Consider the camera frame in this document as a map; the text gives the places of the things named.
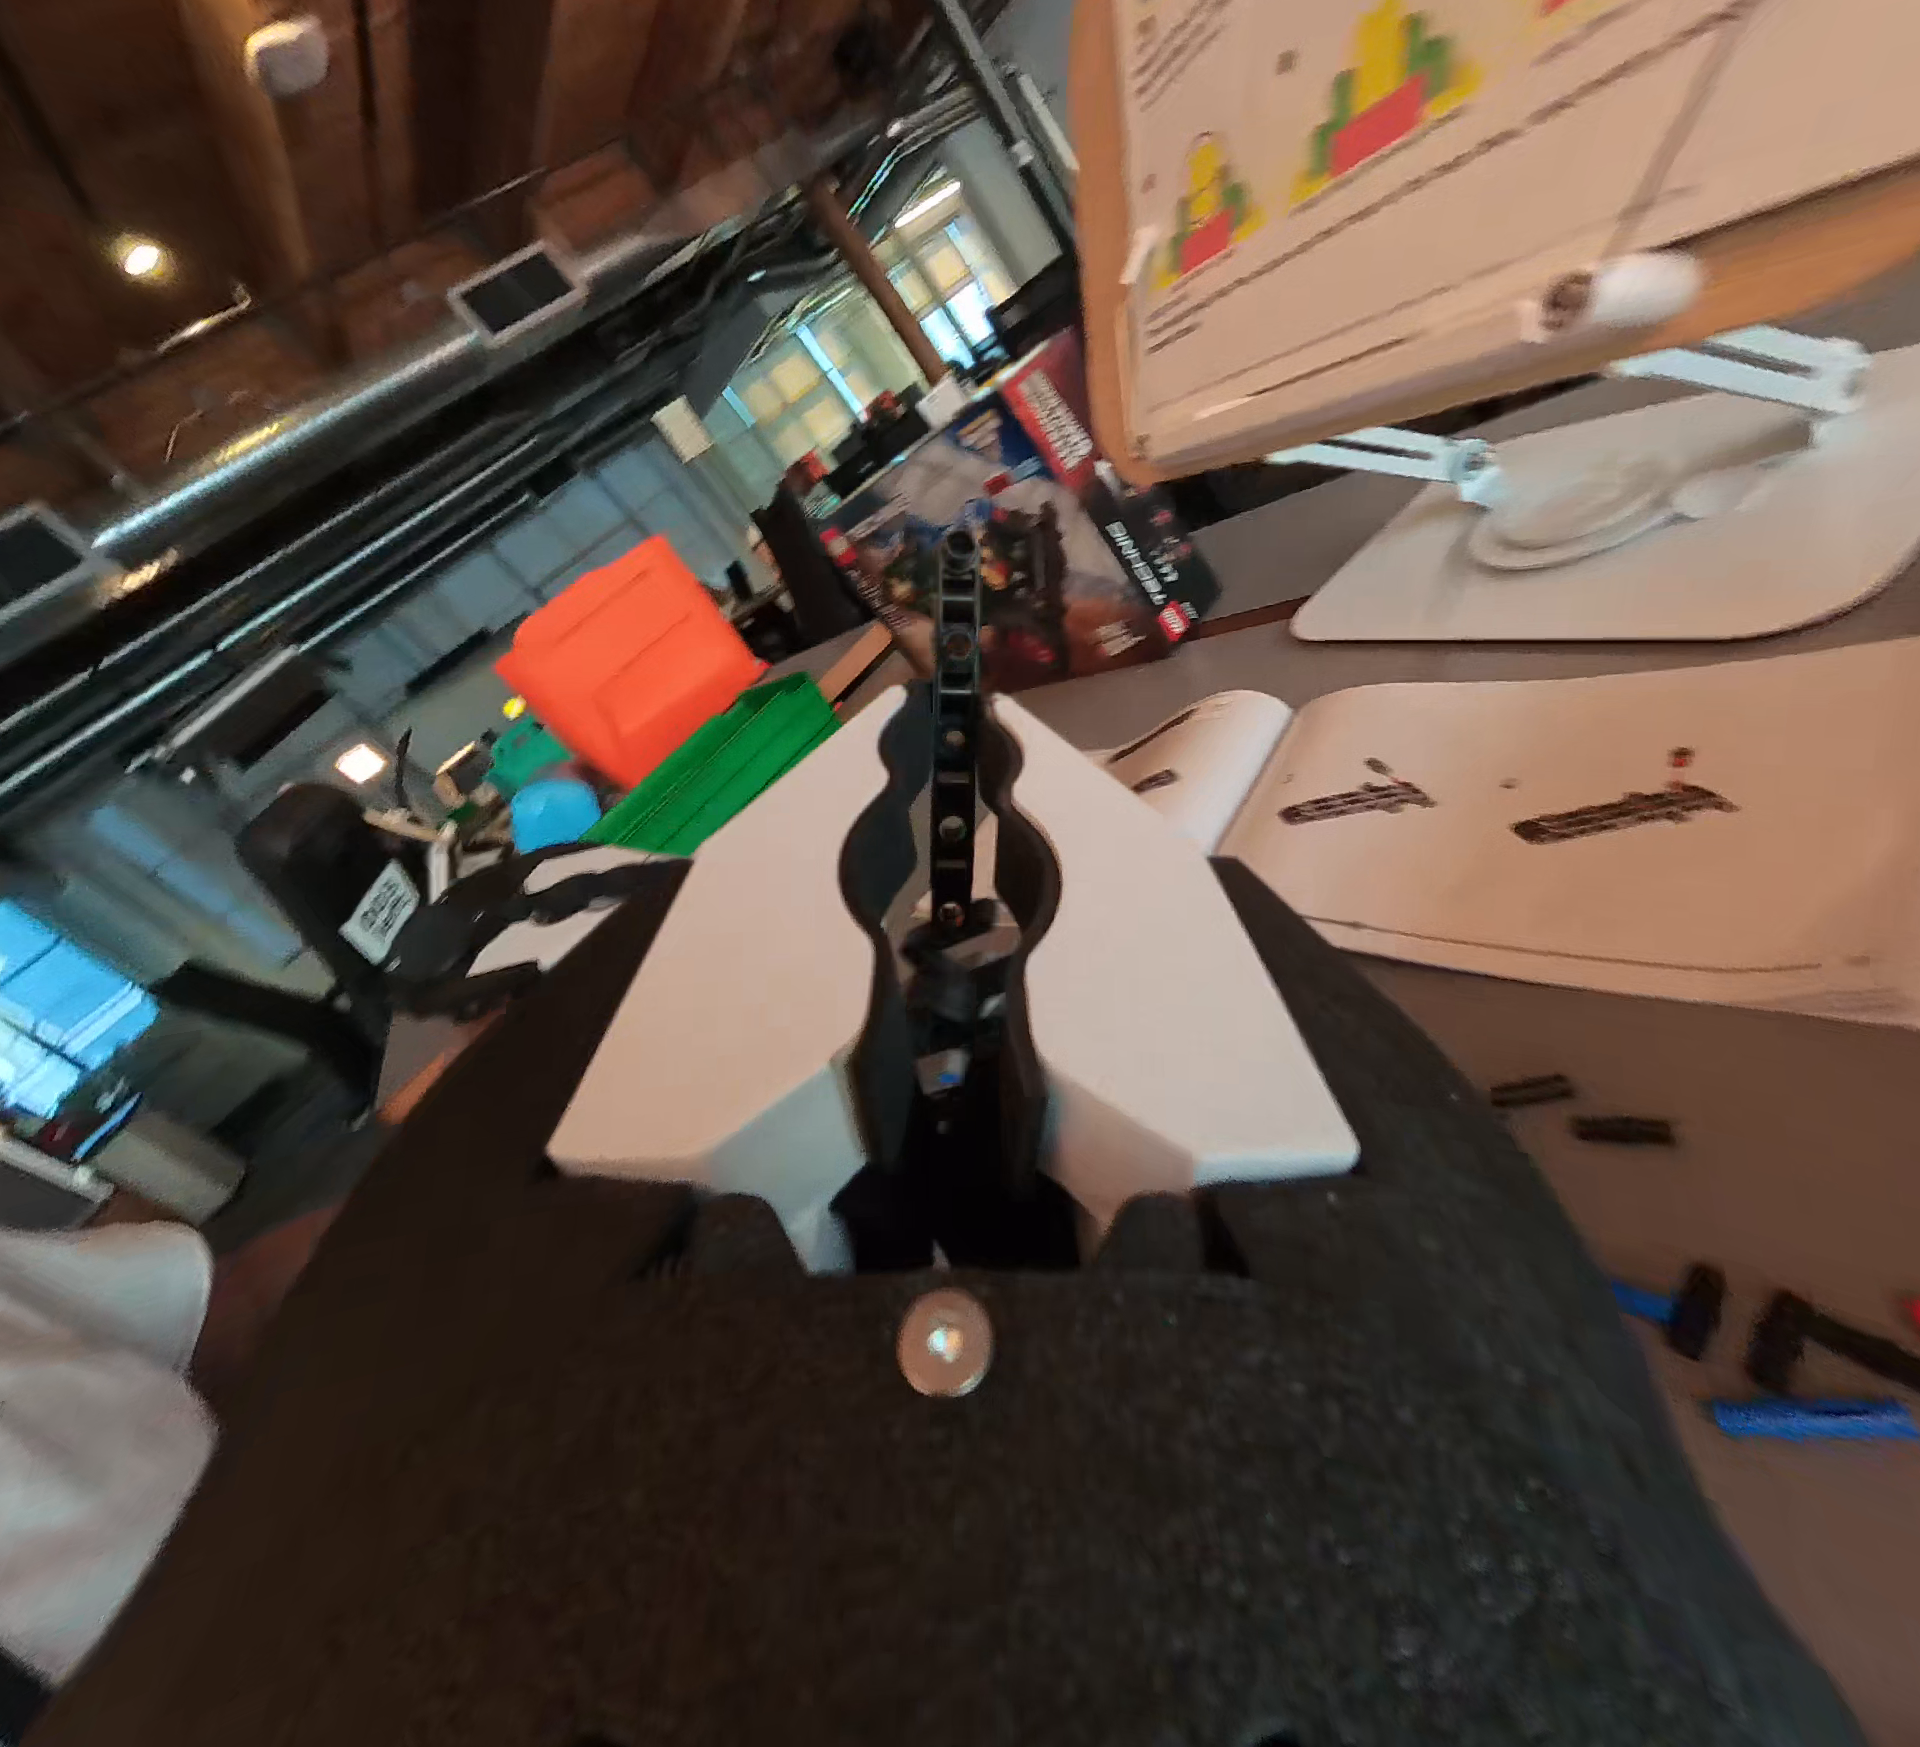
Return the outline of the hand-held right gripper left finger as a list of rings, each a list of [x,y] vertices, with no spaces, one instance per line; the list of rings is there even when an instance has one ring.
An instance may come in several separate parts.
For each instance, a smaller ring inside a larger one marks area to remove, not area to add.
[[[851,1267],[832,1203],[865,1163],[848,1057],[874,952],[839,854],[908,702],[882,689],[703,842],[547,1139],[563,1174],[750,1195],[807,1269]]]

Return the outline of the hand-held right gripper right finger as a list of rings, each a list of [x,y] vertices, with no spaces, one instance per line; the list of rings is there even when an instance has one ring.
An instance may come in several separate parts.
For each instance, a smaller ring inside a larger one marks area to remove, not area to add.
[[[1348,1174],[1356,1131],[1203,848],[1014,698],[980,736],[978,858],[1021,931],[1043,1095],[1014,1159],[1081,1241],[1142,1195]]]

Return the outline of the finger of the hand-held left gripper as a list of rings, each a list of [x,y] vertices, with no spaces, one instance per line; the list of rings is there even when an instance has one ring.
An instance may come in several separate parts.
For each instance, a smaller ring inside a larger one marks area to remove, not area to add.
[[[501,928],[479,947],[465,977],[485,979],[530,965],[541,973],[560,965],[617,905],[619,899],[510,899],[491,915]]]

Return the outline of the black grey lego connector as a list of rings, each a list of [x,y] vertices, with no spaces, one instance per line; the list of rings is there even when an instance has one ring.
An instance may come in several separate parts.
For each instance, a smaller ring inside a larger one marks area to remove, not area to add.
[[[998,1091],[1006,984],[1021,933],[996,895],[975,898],[958,931],[916,922],[899,947],[910,1060],[931,1135],[970,1128]]]

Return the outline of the long black lego beam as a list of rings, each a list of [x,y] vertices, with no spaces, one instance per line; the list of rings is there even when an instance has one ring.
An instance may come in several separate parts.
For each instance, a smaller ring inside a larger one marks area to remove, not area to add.
[[[941,540],[931,698],[929,926],[938,944],[951,946],[972,931],[978,824],[980,557],[968,522]]]

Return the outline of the lego instruction booklet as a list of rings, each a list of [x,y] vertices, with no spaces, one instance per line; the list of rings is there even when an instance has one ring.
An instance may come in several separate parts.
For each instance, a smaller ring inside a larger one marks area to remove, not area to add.
[[[1598,677],[1216,691],[1091,757],[1331,944],[1918,1016],[1918,641]]]

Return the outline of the lego set box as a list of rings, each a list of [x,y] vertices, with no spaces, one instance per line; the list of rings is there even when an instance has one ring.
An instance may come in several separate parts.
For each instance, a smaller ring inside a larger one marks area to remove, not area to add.
[[[968,531],[980,670],[1002,691],[1163,658],[1220,598],[1171,500],[1125,480],[1094,438],[1076,328],[810,527],[921,676],[938,656],[947,535]]]

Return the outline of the blue lego axle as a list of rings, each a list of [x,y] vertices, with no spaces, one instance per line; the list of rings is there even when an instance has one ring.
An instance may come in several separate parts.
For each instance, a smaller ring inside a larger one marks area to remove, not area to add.
[[[1914,1410],[1897,1399],[1713,1399],[1704,1417],[1728,1438],[1779,1443],[1915,1443]]]

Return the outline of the green plastic bin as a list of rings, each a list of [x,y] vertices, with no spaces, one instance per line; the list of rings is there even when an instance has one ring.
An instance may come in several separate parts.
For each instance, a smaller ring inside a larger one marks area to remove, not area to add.
[[[589,847],[695,854],[839,726],[805,673],[744,688],[583,833]]]

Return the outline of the orange plastic bin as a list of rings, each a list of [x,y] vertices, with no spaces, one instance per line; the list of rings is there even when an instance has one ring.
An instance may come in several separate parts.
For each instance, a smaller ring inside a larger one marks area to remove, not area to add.
[[[654,535],[527,614],[494,672],[567,753],[629,791],[767,662]]]

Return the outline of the black desk chair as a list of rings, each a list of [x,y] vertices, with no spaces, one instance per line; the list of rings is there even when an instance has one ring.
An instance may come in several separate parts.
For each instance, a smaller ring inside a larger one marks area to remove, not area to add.
[[[854,586],[829,557],[800,497],[783,479],[752,512],[805,645],[854,631],[867,619]]]

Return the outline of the white ceiling vent grille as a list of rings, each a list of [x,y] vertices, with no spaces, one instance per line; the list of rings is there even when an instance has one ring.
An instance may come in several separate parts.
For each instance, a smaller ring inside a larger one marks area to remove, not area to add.
[[[524,339],[531,329],[576,314],[588,298],[583,278],[547,239],[535,239],[445,289],[453,314],[489,346]]]

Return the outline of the wooden white book stand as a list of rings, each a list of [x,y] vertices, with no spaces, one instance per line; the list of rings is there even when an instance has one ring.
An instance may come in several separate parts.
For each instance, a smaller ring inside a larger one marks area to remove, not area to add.
[[[1114,123],[1075,117],[1089,346],[1111,374],[1118,464],[1147,480],[1266,461],[1420,480],[1308,602],[1308,639],[1734,639],[1832,617],[1915,556],[1915,346],[1784,328],[1848,278],[1793,273],[1791,241],[1741,298],[1716,247],[1757,247],[1812,202],[1683,245],[1692,301],[1608,347],[1561,351],[1444,404],[1165,469],[1128,412],[1127,220],[1114,0],[1103,66]]]

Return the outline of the white ceiling sensor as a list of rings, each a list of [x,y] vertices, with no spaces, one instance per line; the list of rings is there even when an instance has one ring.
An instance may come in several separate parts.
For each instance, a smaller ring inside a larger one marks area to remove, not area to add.
[[[271,103],[292,103],[319,88],[331,60],[324,20],[292,11],[256,26],[243,41],[248,79]]]

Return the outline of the silver ventilation duct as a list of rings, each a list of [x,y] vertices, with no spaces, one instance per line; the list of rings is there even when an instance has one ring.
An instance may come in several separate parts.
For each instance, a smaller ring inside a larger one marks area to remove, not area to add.
[[[102,590],[136,565],[186,557],[288,507],[431,420],[557,414],[581,391],[648,367],[671,339],[695,336],[732,269],[787,228],[791,204],[762,206],[692,233],[638,231],[563,250],[588,304],[530,336],[489,346],[453,314],[393,356],[275,411],[160,476],[129,510],[79,525],[44,500],[3,509],[3,607],[44,592]]]

